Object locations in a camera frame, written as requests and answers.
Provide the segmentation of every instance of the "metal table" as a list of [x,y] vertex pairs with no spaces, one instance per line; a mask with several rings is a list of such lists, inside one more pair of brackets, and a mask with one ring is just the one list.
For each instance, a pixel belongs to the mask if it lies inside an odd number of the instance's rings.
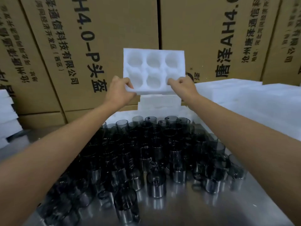
[[[33,130],[14,139],[0,149],[0,161],[22,151],[30,143],[57,128]],[[201,190],[190,175],[186,184],[168,180],[164,198],[150,198],[145,189],[137,192],[137,198],[140,225],[293,225],[250,173],[239,191],[231,191],[226,184],[224,192],[210,195]],[[78,226],[119,224],[114,206],[102,206],[97,198],[87,208],[80,209],[79,213],[81,221]],[[38,225],[43,223],[36,212],[24,223],[24,226]]]

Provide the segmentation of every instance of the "hand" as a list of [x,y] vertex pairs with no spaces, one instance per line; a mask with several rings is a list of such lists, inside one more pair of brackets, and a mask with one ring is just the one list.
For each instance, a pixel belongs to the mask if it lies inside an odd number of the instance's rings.
[[175,91],[175,93],[185,102],[190,102],[199,93],[193,81],[189,76],[181,77],[178,80],[168,79],[167,84]]
[[129,78],[114,76],[104,103],[110,104],[116,111],[126,106],[136,96],[136,93],[126,91],[126,85],[132,89],[134,88]]

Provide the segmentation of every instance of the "forearm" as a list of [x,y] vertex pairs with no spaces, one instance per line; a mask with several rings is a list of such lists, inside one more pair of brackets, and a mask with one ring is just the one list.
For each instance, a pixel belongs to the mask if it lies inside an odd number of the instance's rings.
[[0,164],[2,225],[22,224],[115,110],[103,104]]
[[245,165],[293,223],[299,225],[301,142],[200,95],[189,98],[187,104]]

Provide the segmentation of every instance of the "cluster of dark glasses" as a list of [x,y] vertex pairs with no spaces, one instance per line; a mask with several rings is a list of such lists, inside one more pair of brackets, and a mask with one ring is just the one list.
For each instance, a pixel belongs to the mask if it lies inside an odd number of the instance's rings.
[[37,211],[46,225],[76,225],[79,208],[97,197],[114,204],[123,224],[139,222],[136,191],[145,185],[150,197],[166,195],[166,178],[184,183],[187,173],[209,193],[228,176],[243,179],[245,169],[214,134],[187,118],[133,117],[132,122],[104,123],[47,193]]

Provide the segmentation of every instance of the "brown cardboard box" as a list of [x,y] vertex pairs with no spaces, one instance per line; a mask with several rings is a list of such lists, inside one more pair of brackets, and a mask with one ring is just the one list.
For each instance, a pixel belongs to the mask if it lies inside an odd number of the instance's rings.
[[161,0],[162,49],[184,50],[196,83],[259,80],[280,0]]
[[263,83],[301,83],[301,1],[283,0],[272,44],[269,50]]
[[18,114],[61,111],[18,0],[0,0],[0,89]]
[[18,120],[23,129],[39,129],[65,124],[62,113],[22,115],[18,118]]
[[123,75],[123,48],[159,48],[156,0],[21,2],[64,111],[103,101]]
[[[138,105],[127,105],[125,107],[123,107],[121,110],[119,111],[129,111],[129,110],[137,110]],[[68,111],[65,112],[66,118],[68,123],[76,120],[77,118],[85,115],[87,112],[91,111],[92,109],[85,109],[85,110],[77,110],[77,111]]]

